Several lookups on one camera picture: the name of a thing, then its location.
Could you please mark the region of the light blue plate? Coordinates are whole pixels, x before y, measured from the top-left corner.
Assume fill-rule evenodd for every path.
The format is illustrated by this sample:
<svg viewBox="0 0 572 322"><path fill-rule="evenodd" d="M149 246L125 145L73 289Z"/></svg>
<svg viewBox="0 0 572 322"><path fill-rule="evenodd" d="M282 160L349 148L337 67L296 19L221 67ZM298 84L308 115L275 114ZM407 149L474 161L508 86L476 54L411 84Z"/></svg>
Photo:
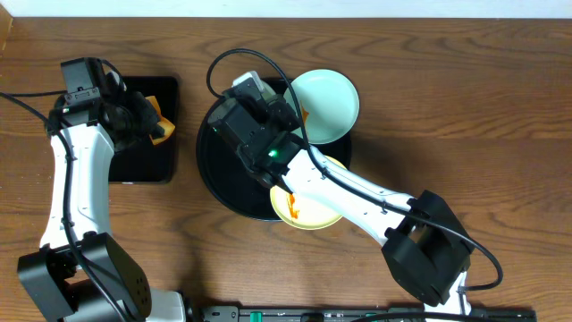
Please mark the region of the light blue plate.
<svg viewBox="0 0 572 322"><path fill-rule="evenodd" d="M359 97L343 74L326 69L299 75L292 83L310 144L332 143L348 134L359 114Z"/></svg>

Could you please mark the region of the yellow green scrub sponge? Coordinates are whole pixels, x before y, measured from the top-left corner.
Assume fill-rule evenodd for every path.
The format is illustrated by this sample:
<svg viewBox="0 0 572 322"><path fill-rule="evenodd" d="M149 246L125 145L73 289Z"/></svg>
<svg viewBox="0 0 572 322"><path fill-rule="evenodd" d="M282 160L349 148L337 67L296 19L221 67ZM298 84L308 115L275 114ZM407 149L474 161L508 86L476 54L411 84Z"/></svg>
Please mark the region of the yellow green scrub sponge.
<svg viewBox="0 0 572 322"><path fill-rule="evenodd" d="M175 130L175 125L167 118L162 116L161 108L155 96L148 96L146 97L146 100L155 109L157 116L159 117L159 121L156 124L154 132L149 135L152 144L156 146L172 137Z"/></svg>

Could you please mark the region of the yellow plate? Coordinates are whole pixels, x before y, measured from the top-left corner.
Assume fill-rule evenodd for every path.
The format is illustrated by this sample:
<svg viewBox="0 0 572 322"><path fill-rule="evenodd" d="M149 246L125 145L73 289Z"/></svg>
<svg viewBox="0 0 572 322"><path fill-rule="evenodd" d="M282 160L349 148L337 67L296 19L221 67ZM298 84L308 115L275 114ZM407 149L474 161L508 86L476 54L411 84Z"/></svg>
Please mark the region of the yellow plate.
<svg viewBox="0 0 572 322"><path fill-rule="evenodd" d="M319 230L334 225L342 215L323 204L290 194L278 186L269 192L275 214L286 224L303 230Z"/></svg>

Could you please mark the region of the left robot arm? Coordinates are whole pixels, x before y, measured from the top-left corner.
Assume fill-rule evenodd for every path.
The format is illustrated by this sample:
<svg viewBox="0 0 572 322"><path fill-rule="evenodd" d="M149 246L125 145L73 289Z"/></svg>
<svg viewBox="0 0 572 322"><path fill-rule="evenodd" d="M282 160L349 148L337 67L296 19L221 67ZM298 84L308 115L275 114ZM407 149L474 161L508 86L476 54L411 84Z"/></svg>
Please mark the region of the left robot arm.
<svg viewBox="0 0 572 322"><path fill-rule="evenodd" d="M175 126L105 59L61 68L66 91L42 119L55 157L51 210L38 251L18 260L20 282L47 321L184 321L182 295L149 285L109 215L114 155L160 145Z"/></svg>

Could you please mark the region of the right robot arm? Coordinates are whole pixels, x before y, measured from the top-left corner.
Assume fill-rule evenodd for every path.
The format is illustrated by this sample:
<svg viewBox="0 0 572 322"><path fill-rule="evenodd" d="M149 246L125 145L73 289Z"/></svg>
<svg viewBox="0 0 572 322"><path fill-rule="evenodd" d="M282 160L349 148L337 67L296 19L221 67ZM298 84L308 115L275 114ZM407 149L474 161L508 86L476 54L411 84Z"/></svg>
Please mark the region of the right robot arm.
<svg viewBox="0 0 572 322"><path fill-rule="evenodd" d="M326 208L345 217L381 246L393 279L425 309L468 314L474 248L449 206L430 191L416 199L336 164L296 135L306 114L298 100L241 85L224 92L206 122L274 202L299 216Z"/></svg>

